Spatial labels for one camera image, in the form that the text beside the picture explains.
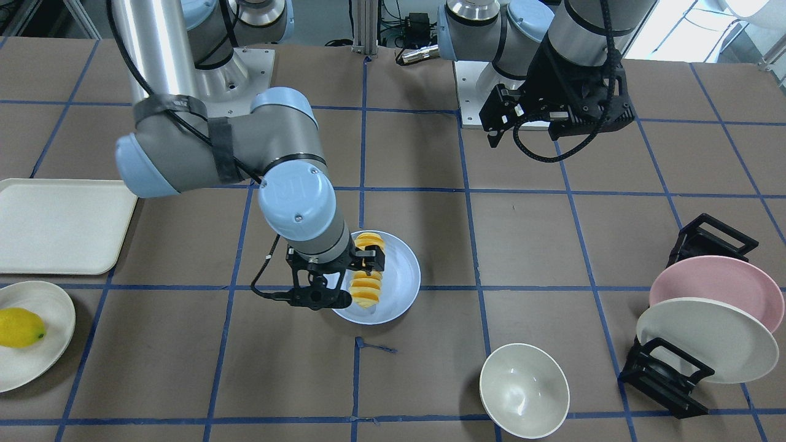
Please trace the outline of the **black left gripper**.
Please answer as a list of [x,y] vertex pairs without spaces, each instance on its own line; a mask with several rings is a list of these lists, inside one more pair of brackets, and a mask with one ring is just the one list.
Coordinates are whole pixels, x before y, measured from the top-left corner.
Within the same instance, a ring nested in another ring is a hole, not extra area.
[[516,89],[497,84],[480,110],[489,146],[496,148],[508,130],[523,123],[548,122],[552,140],[626,128],[636,114],[629,97],[621,54],[607,62],[581,66],[563,58],[545,40],[534,54],[527,79]]

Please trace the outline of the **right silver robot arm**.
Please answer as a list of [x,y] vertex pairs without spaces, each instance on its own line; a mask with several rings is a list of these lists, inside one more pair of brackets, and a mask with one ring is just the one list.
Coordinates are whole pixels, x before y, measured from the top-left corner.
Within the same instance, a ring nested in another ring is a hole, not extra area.
[[293,286],[261,293],[312,310],[352,304],[351,271],[382,271],[384,252],[356,246],[337,204],[311,104],[298,90],[261,90],[248,43],[293,28],[289,1],[107,1],[132,79],[135,129],[116,142],[120,178],[138,198],[258,183],[259,207],[287,243]]

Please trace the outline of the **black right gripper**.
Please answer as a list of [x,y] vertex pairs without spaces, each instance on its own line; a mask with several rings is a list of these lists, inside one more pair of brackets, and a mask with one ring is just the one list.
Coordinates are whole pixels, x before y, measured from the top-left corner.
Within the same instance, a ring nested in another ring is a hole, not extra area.
[[307,260],[289,247],[286,262],[292,269],[293,288],[284,294],[290,306],[320,309],[344,309],[352,304],[351,294],[342,289],[347,271],[384,271],[386,256],[379,246],[362,250],[349,244],[336,260],[318,263]]

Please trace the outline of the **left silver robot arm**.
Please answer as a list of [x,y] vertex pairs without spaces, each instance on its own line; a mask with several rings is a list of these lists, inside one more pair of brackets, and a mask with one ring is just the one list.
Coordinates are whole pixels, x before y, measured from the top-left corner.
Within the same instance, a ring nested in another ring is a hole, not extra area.
[[[401,52],[402,66],[437,56],[486,62],[499,79],[479,111],[491,147],[506,131],[530,158],[554,163],[578,153],[600,133],[636,120],[621,51],[655,7],[654,1],[446,1],[431,47]],[[582,136],[556,157],[528,149],[519,132],[547,122],[554,141]]]

